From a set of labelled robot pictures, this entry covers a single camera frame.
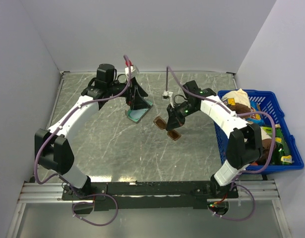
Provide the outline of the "light blue cleaning cloth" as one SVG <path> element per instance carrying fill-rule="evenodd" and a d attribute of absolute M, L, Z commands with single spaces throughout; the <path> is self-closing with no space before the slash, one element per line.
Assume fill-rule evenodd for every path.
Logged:
<path fill-rule="evenodd" d="M 134 121 L 139 121 L 145 113 L 148 111 L 148 109 L 140 109 L 140 110 L 131 110 L 129 113 L 129 116 Z"/>

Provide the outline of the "brown tortoise sunglasses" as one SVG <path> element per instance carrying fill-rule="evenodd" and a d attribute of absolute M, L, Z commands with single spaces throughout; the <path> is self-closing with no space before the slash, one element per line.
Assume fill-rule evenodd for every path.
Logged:
<path fill-rule="evenodd" d="M 177 141 L 181 138 L 181 134 L 176 130 L 168 130 L 167 123 L 160 116 L 155 117 L 153 123 L 161 130 L 165 130 L 167 132 L 167 136 L 170 137 L 173 141 Z"/>

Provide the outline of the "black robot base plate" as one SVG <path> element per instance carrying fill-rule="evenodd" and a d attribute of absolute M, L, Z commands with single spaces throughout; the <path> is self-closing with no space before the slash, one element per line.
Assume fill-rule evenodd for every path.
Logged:
<path fill-rule="evenodd" d="M 63 201 L 93 202 L 95 211 L 115 209 L 113 197 L 119 209 L 149 208 L 193 208 L 207 209 L 207 203 L 238 198 L 236 188 L 230 186 L 216 189 L 210 181 L 136 181 L 136 182 L 93 182 L 89 194 L 78 192 L 65 185 L 62 193 Z"/>

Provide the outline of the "grey-brown glasses case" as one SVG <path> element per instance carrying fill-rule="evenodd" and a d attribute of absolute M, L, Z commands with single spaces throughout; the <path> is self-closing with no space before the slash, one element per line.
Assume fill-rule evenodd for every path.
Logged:
<path fill-rule="evenodd" d="M 132 121 L 133 123 L 139 123 L 141 119 L 150 111 L 150 109 L 153 107 L 153 103 L 146 100 L 145 102 L 148 103 L 149 107 L 145 109 L 139 109 L 139 110 L 125 110 L 125 116 Z"/>

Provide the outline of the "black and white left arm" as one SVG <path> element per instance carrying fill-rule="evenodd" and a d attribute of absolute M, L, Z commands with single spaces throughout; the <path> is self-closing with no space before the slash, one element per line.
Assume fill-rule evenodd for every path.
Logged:
<path fill-rule="evenodd" d="M 88 198 L 92 187 L 90 177 L 74 164 L 69 143 L 79 129 L 107 101 L 117 97 L 125 98 L 129 106 L 125 115 L 134 123 L 138 123 L 152 107 L 152 103 L 146 100 L 148 94 L 136 81 L 139 75 L 137 66 L 127 62 L 124 75 L 126 81 L 121 83 L 113 65 L 99 65 L 96 76 L 81 92 L 74 106 L 54 125 L 35 133 L 35 166 L 54 171 L 62 181 L 73 187 L 74 194 L 80 199 Z"/>

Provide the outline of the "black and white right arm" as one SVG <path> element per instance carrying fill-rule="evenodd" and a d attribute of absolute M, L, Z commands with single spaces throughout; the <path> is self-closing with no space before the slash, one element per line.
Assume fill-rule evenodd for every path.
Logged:
<path fill-rule="evenodd" d="M 226 159 L 211 176 L 210 192 L 215 197 L 222 197 L 235 177 L 262 157 L 261 129 L 259 125 L 249 124 L 237 116 L 212 89 L 200 89 L 194 80 L 184 84 L 183 91 L 186 97 L 184 102 L 176 104 L 171 99 L 167 106 L 166 130 L 183 126 L 185 118 L 198 111 L 208 115 L 220 127 L 228 139 Z"/>

